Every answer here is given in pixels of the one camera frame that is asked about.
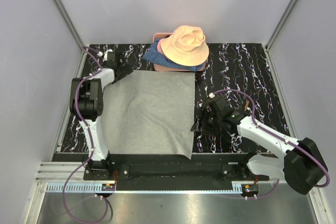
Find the grey cloth napkin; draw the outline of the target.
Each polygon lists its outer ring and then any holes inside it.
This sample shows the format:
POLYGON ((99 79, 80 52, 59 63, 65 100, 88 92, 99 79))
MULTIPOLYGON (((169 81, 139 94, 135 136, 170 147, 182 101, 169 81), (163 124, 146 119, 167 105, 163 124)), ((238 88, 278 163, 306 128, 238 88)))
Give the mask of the grey cloth napkin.
POLYGON ((192 156, 195 74, 136 70, 105 87, 102 132, 111 154, 192 156))

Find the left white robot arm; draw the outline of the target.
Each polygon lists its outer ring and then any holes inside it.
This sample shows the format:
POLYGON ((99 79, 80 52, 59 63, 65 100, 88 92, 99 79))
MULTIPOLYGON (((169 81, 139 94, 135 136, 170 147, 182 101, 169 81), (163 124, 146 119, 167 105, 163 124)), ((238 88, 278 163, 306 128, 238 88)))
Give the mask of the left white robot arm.
POLYGON ((83 165, 88 172, 95 172, 103 180, 113 175, 110 153, 102 132, 102 114, 104 109, 103 93, 106 86, 114 84, 133 72, 132 68, 121 62, 121 54, 109 49, 103 57, 98 70, 84 78, 71 81, 69 110, 82 127, 89 148, 89 157, 83 165))

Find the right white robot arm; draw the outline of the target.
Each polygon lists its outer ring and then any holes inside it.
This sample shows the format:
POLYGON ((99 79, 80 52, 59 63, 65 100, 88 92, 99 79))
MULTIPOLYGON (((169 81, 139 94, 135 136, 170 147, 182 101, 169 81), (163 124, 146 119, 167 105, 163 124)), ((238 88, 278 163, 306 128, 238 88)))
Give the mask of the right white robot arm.
POLYGON ((206 107, 198 109, 191 131, 203 135, 235 133, 270 151, 270 156, 250 153, 234 169, 234 175, 244 180, 260 175, 285 180, 302 195, 318 187, 323 178, 329 184, 328 168, 313 140, 282 135, 257 121, 248 111, 233 109, 218 95, 210 98, 206 107))

